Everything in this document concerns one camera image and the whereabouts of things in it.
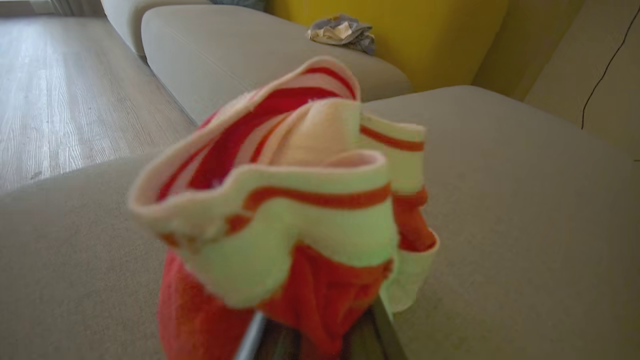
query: red stripe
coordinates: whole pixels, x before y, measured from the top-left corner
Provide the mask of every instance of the red stripe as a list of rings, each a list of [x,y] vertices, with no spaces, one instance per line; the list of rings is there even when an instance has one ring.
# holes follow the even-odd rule
[[[389,147],[404,151],[423,151],[424,142],[413,142],[409,140],[402,140],[398,138],[392,138],[391,136],[379,133],[370,127],[364,125],[360,126],[360,133],[364,136],[373,139],[379,143],[383,143]]]
[[[164,185],[162,185],[160,190],[158,190],[158,196],[156,198],[156,201],[162,201],[169,195],[169,193],[171,192],[171,188],[173,188],[173,185],[178,180],[178,177],[180,176],[180,174],[183,171],[185,171],[187,167],[189,167],[189,165],[193,162],[193,160],[198,155],[200,155],[200,153],[204,151],[204,149],[206,149],[207,146],[209,146],[209,144],[205,144],[204,146],[196,150],[196,152],[191,154],[186,160],[182,162],[182,164],[180,164],[180,166],[177,169],[175,169],[175,171],[173,172],[173,174],[171,174],[169,179],[164,183]]]
[[[269,131],[267,131],[267,133],[260,139],[260,142],[255,147],[255,150],[251,155],[252,163],[258,162],[258,159],[260,158],[260,155],[262,154],[262,150],[264,149],[264,146],[267,144],[267,141],[269,141],[269,138],[271,137],[271,135],[273,135],[273,133],[278,129],[278,127],[280,127],[280,125],[282,125],[282,123],[285,120],[287,120],[287,117],[283,117],[282,119],[280,119],[274,126],[271,126],[271,129],[269,129]]]
[[[347,88],[347,90],[349,90],[349,93],[351,94],[351,98],[352,99],[356,99],[356,93],[355,91],[353,91],[353,87],[351,86],[351,83],[345,79],[342,75],[338,74],[337,72],[335,72],[332,69],[329,69],[328,67],[314,67],[313,69],[308,69],[307,71],[305,71],[305,74],[324,74],[327,76],[330,76],[333,79],[336,79],[340,84],[344,85],[344,87]]]
[[[245,199],[243,209],[255,213],[267,201],[285,198],[321,208],[356,210],[369,208],[387,200],[391,195],[391,185],[360,193],[314,193],[265,186],[252,191]],[[242,231],[253,218],[246,215],[234,215],[227,218],[227,235]]]
[[[288,113],[318,99],[340,97],[324,88],[284,88],[269,94],[253,111],[226,128],[218,141],[203,157],[193,174],[189,187],[207,189],[213,182],[221,183],[234,166],[236,156],[254,129],[275,116]]]

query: sofa cushion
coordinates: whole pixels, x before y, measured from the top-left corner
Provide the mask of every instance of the sofa cushion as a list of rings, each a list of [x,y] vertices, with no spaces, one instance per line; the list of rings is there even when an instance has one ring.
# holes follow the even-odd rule
[[[104,13],[122,39],[138,55],[144,56],[140,26],[149,9],[176,4],[210,4],[208,0],[102,0]]]
[[[154,154],[0,197],[0,348],[6,359],[160,359],[165,247],[125,196]]]
[[[366,104],[428,126],[429,224],[442,239],[396,316],[410,359],[636,359],[640,174],[572,124],[470,86]],[[153,156],[0,197],[8,359],[159,359],[164,247],[125,209]]]
[[[365,105],[427,127],[442,239],[396,316],[409,359],[637,359],[640,167],[568,121],[457,86]]]
[[[411,92],[393,65],[318,44],[304,26],[240,6],[165,6],[148,11],[142,37],[149,66],[196,122],[238,95],[330,55],[358,78],[364,101]]]

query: sofa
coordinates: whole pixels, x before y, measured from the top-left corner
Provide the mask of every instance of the sofa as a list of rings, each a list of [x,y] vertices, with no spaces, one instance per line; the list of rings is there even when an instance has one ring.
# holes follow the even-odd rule
[[[220,31],[241,19],[251,20],[236,34],[242,39],[259,38],[268,24],[290,41],[238,49]],[[425,211],[442,245],[417,303],[394,319],[408,358],[640,357],[640,169],[625,154],[473,86],[409,94],[393,65],[305,47],[295,42],[300,26],[268,14],[162,6],[144,13],[140,29],[151,69],[196,122],[330,51],[361,81],[367,111],[427,127]],[[256,57],[260,68],[252,69],[247,59]],[[137,173],[156,155],[0,196],[3,357],[163,357],[156,304],[165,247],[133,223],[125,205]]]

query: wall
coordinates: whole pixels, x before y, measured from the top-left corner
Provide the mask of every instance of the wall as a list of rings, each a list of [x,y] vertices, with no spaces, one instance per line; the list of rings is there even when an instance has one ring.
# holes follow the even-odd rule
[[[510,0],[473,85],[524,100],[584,0]]]
[[[607,74],[640,0],[586,0],[525,102],[582,127],[640,160],[640,19]]]
[[[376,55],[417,91],[471,84],[508,0],[269,0],[268,12],[309,26],[347,13],[373,25]]]

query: sofa seat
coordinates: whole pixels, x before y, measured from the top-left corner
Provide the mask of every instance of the sofa seat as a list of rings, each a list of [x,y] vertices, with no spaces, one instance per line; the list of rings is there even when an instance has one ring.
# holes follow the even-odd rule
[[[412,92],[393,65],[358,51],[312,42],[304,26],[240,6],[164,6],[142,21],[147,61],[195,122],[238,95],[330,55],[347,65],[363,101]]]
[[[471,86],[365,105],[428,126],[442,239],[396,315],[409,359],[638,359],[640,174],[567,121]],[[7,359],[159,359],[165,248],[125,194],[153,154],[0,197]]]
[[[158,6],[181,4],[209,4],[208,0],[102,0],[107,18],[122,39],[138,55],[144,56],[140,27],[142,16]]]

